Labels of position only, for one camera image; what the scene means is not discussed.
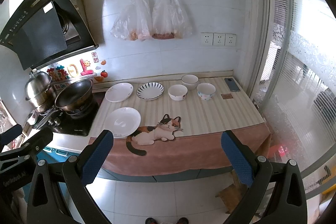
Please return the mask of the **plain white plate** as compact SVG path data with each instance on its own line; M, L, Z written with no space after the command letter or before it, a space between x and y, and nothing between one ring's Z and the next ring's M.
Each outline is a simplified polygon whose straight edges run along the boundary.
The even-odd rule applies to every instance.
M112 111L104 121L103 129L109 130L115 139L126 138L139 128L141 114L131 107L122 107Z

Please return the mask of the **white plate small print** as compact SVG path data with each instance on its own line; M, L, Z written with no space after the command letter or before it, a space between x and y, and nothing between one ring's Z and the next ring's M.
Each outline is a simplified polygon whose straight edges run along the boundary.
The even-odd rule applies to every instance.
M105 98L112 103L122 102L128 99L133 93L134 88L130 83L119 83L110 87L106 93Z

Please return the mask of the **blue dotted bowl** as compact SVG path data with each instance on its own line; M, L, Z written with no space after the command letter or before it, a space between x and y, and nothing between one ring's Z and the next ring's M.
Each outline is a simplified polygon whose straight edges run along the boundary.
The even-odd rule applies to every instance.
M198 97L201 100L208 101L213 98L216 92L216 87L210 83L200 83L197 86Z

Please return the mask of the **leaf pattern plate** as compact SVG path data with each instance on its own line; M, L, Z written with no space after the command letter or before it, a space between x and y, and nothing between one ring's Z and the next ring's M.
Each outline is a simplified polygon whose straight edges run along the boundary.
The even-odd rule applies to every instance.
M136 94L137 97L141 100L152 101L159 98L163 92L164 87L162 84L157 82L145 83L138 87Z

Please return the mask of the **floral white bowl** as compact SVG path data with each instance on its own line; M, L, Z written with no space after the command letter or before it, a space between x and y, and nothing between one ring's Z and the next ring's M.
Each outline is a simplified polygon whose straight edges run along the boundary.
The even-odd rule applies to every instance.
M187 96L187 92L188 92L187 87L185 87L184 85L181 85L181 84L173 85L173 86L169 87L169 89L168 89L169 97L173 101L184 100Z

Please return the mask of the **black gas stove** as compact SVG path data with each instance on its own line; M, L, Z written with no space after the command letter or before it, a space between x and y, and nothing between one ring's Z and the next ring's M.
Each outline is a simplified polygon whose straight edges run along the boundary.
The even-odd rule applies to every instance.
M33 129L49 128L54 133L88 136L94 118L105 97L105 92L93 93L92 96L91 104L82 113L69 115L64 111L58 111L52 114L44 125L41 127L34 126Z

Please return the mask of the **black wok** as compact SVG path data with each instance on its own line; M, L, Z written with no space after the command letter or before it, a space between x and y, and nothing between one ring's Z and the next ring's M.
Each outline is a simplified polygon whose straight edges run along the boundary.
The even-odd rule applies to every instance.
M79 112L86 108L92 100L92 81L82 79L64 88L56 97L52 108L43 118L34 125L35 129L40 129L45 125L52 114L58 111Z

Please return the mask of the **brown leather label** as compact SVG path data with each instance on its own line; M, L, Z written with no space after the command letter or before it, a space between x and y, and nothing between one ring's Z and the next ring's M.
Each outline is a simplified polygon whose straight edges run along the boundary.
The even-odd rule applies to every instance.
M231 93L228 93L228 94L221 94L221 97L224 99L224 100L228 100L228 99L232 99L233 96Z

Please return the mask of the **striped cat table mat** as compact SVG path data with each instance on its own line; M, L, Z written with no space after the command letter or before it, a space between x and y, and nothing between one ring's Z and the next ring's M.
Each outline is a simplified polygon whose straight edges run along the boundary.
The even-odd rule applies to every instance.
M139 99L135 94L120 103L103 100L89 132L89 142L102 132L108 114L121 107L132 107L141 114L142 126L155 126L165 114L181 117L182 131L174 140L157 140L142 148L145 156L131 153L125 139L116 139L103 167L126 176L157 176L192 169L218 169L230 166L221 147L221 134L232 130L236 137L258 154L267 156L270 131L250 98L243 90L231 92L223 77L201 79L216 87L208 101L190 90L182 101L173 101L168 92L152 101ZM231 93L224 100L221 94Z

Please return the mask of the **right hanging plastic bag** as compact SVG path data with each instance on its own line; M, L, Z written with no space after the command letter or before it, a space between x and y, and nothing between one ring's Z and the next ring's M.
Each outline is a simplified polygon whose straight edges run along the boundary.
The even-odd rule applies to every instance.
M183 39L193 28L180 0L156 0L152 12L153 35L157 40Z

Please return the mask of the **pink giraffe wall sticker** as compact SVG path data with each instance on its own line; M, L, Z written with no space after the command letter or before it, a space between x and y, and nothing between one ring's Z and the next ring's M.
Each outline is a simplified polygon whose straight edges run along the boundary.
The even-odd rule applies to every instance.
M83 71L81 72L82 76L94 74L94 71L89 68L91 63L88 60L80 59L80 64L81 64L81 67L83 69Z

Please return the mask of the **orange wall sticker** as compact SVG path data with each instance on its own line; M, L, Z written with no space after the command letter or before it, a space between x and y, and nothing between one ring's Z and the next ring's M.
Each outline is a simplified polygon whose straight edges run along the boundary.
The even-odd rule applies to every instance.
M94 77L94 78L95 78L95 80L96 80L98 83L101 83L101 82L104 81L104 77L102 77L102 76L96 76L96 77Z

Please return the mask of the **tomato wall sticker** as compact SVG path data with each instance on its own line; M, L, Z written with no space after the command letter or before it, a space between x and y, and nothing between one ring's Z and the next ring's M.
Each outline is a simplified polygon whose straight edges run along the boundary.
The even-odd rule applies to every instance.
M102 71L102 72L100 73L100 75L101 75L102 77L104 77L104 78L107 78L107 77L108 77L108 73L107 73L106 71Z

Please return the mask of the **right wall socket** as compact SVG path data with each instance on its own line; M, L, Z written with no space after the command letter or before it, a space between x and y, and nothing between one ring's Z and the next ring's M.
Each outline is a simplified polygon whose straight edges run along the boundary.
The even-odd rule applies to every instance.
M236 35L235 34L226 34L224 45L228 46L228 47L236 46Z

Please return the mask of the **middle wall socket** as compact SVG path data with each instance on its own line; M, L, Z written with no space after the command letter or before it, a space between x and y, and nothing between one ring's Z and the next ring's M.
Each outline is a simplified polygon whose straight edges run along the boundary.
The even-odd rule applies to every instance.
M214 33L213 46L224 46L226 34Z

